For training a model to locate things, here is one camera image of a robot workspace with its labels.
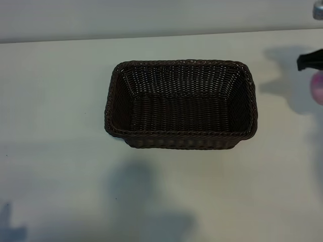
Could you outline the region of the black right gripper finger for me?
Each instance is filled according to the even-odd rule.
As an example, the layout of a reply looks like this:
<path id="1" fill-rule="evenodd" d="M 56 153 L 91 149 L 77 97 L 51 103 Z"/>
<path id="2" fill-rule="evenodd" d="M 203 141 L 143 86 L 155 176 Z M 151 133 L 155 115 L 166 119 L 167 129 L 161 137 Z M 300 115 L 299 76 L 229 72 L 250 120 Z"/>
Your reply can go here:
<path id="1" fill-rule="evenodd" d="M 323 49 L 319 49 L 308 54 L 302 54 L 298 57 L 298 71 L 302 71 L 306 68 L 316 69 L 319 71 L 323 70 Z"/>

